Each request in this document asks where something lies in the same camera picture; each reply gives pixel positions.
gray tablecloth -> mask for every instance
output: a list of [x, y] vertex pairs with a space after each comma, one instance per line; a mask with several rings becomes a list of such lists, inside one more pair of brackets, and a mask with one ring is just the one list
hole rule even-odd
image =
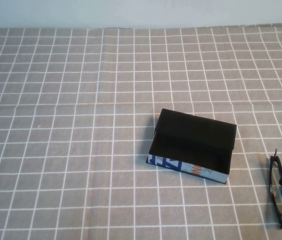
[[[162, 108], [238, 125], [227, 184], [145, 163]], [[282, 26], [0, 29], [0, 239], [282, 239]]]

white wall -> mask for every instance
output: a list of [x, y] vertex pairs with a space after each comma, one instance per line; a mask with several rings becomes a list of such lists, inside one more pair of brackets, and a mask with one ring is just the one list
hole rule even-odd
[[282, 23], [282, 0], [0, 0], [0, 27], [173, 28]]

cardboard box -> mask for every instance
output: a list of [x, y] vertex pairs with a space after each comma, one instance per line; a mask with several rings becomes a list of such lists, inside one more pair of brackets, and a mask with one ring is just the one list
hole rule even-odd
[[237, 126], [162, 109], [147, 163], [226, 183]]

glasses frame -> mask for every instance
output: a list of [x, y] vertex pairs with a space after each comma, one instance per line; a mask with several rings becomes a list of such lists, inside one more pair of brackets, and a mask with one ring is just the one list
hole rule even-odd
[[275, 154], [274, 156], [271, 156], [271, 163], [270, 163], [270, 179], [269, 179], [269, 191], [270, 191], [270, 195], [271, 195], [271, 199], [272, 202], [274, 204], [274, 208], [276, 211], [276, 215], [279, 219], [280, 225], [281, 225], [281, 229], [282, 229], [282, 213], [279, 211], [278, 207], [277, 207], [277, 203], [275, 200], [275, 196], [274, 196], [274, 192], [272, 189], [272, 170], [273, 170], [273, 163], [276, 162], [278, 165], [278, 169], [279, 169], [279, 173], [280, 173], [280, 180], [279, 180], [279, 184], [282, 186], [282, 163], [280, 158], [276, 155], [277, 153], [277, 149], [275, 149]]

printed graphic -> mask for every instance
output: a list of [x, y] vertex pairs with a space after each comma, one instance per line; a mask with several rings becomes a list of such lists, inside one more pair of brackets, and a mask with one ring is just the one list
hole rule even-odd
[[198, 165], [190, 164], [187, 162], [177, 161], [161, 156], [155, 156], [149, 154], [149, 163], [153, 165], [157, 165], [160, 167], [176, 170], [176, 171], [183, 171], [187, 172], [192, 175], [198, 175], [202, 177], [206, 177], [209, 179], [213, 179], [222, 183], [225, 183], [228, 175], [224, 173], [220, 173], [218, 171], [213, 171], [208, 168], [204, 168]]

